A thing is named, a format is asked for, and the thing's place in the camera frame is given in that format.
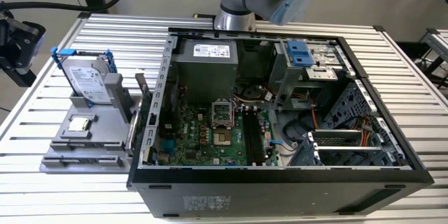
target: motherboard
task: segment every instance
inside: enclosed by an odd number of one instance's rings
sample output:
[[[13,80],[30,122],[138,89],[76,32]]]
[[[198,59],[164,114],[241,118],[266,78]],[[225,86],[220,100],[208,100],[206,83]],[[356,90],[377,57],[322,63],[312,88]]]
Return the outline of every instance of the motherboard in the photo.
[[[162,139],[160,165],[277,165],[269,145],[272,127],[266,110],[217,101],[184,105],[174,139]]]

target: hard drive label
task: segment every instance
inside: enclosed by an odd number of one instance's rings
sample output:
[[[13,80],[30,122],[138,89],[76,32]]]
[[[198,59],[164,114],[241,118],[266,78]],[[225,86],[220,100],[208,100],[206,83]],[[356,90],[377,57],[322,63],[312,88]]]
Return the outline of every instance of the hard drive label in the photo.
[[[70,67],[74,84],[85,99],[93,103],[110,102],[100,72],[93,68]]]

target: aluminum profile table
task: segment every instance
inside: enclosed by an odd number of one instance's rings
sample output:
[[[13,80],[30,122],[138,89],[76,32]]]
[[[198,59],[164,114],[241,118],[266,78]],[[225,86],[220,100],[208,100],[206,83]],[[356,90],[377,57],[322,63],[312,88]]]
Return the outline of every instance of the aluminum profile table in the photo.
[[[134,69],[154,84],[168,27],[212,28],[204,18],[150,18],[93,14],[78,18],[58,47],[110,49],[124,86],[138,93]],[[257,23],[269,33],[342,36],[364,66],[436,183],[365,217],[301,219],[202,218],[186,223],[448,223],[448,107],[388,34],[372,26]],[[48,60],[33,86],[0,127],[0,223],[120,223],[156,221],[138,196],[126,190],[126,175],[46,175],[42,155],[64,119],[70,89]]]

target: power supply label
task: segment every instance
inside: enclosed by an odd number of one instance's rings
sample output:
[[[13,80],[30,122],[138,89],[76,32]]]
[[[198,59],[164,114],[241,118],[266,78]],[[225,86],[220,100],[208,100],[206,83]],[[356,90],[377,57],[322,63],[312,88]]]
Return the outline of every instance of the power supply label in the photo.
[[[226,210],[230,196],[184,196],[185,210]]]
[[[194,45],[193,56],[230,58],[230,47],[225,45]]]
[[[93,68],[70,67],[76,87],[93,103],[110,102],[100,72]]]

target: open computer tower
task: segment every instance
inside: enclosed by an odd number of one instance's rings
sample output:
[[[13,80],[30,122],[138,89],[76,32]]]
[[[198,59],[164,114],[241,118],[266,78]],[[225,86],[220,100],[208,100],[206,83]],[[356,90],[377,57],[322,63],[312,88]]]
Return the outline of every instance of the open computer tower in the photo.
[[[365,215],[433,183],[341,37],[170,28],[149,101],[154,217]]]

